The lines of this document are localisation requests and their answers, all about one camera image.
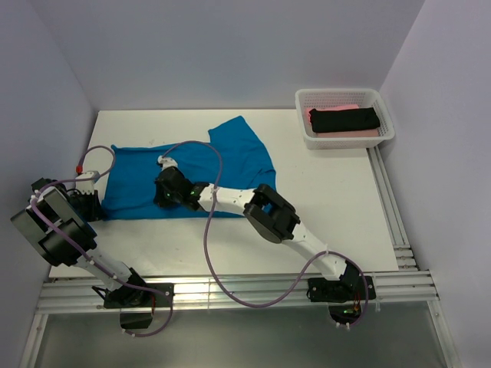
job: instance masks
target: blue towel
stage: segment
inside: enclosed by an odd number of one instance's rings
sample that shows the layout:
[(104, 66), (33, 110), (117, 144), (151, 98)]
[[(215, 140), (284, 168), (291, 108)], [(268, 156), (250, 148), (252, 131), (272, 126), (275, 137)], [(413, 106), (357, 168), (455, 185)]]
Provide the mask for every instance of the blue towel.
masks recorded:
[[(268, 151), (243, 117), (236, 117), (208, 131), (210, 144), (223, 158), (223, 173), (219, 185), (235, 189), (256, 188), (265, 183), (275, 188), (276, 171)], [(116, 165), (107, 180), (102, 207), (108, 219), (176, 219), (206, 217), (205, 212), (193, 212), (182, 206), (160, 209), (153, 204), (154, 180), (160, 173), (157, 158), (173, 144), (154, 148), (111, 148), (116, 153)], [(170, 157), (191, 182), (215, 182), (219, 170), (216, 154), (197, 143), (177, 147)], [(236, 217), (217, 212), (217, 217)]]

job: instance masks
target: laundry basket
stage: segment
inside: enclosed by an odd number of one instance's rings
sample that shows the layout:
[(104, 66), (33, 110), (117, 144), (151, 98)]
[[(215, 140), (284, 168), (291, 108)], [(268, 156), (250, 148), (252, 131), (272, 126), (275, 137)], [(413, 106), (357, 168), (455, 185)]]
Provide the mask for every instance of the laundry basket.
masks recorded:
[[(341, 105), (357, 104), (373, 107), (381, 126), (373, 137), (321, 138), (312, 131), (306, 111), (328, 109)], [(322, 88), (298, 90), (295, 94), (298, 122), (305, 145), (310, 150), (336, 150), (340, 148), (371, 148), (394, 138), (394, 126), (380, 94), (370, 88)]]

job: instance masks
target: white table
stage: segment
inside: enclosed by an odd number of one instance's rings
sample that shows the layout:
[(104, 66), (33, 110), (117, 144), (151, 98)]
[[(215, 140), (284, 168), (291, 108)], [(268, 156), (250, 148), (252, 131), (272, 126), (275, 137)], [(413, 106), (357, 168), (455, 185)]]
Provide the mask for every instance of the white table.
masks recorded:
[[(277, 190), (329, 247), (364, 271), (397, 271), (384, 211), (365, 149), (308, 150), (294, 110), (101, 111), (89, 146), (152, 147), (183, 140), (209, 142), (208, 129), (242, 115), (265, 144)], [(104, 171), (110, 155), (90, 153), (86, 170)], [(107, 178), (96, 187), (104, 197)], [(204, 218), (109, 221), (92, 224), (98, 246), (143, 276), (209, 275), (203, 255)], [(244, 218), (213, 220), (210, 255), (219, 274), (285, 274), (305, 260), (263, 240)], [(80, 268), (51, 268), (51, 278), (90, 276)]]

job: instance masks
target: folded black cloth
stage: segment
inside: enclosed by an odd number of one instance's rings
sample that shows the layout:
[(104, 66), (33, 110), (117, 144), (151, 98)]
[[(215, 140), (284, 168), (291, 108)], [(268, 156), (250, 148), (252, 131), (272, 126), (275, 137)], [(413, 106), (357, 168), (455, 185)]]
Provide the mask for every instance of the folded black cloth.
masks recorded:
[(310, 110), (310, 122), (315, 133), (377, 129), (381, 125), (373, 107), (340, 111), (312, 109)]

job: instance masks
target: white wall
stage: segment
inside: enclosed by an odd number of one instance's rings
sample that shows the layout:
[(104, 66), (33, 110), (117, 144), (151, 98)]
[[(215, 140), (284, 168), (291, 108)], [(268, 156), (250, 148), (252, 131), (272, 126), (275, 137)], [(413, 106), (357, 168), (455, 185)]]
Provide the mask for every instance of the white wall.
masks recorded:
[(293, 107), (379, 88), (423, 0), (31, 0), (101, 110)]
[(491, 2), (426, 0), (382, 87), (382, 150), (465, 366), (491, 366)]
[(48, 265), (10, 223), (42, 176), (74, 175), (93, 110), (24, 0), (0, 0), (1, 364), (17, 366)]

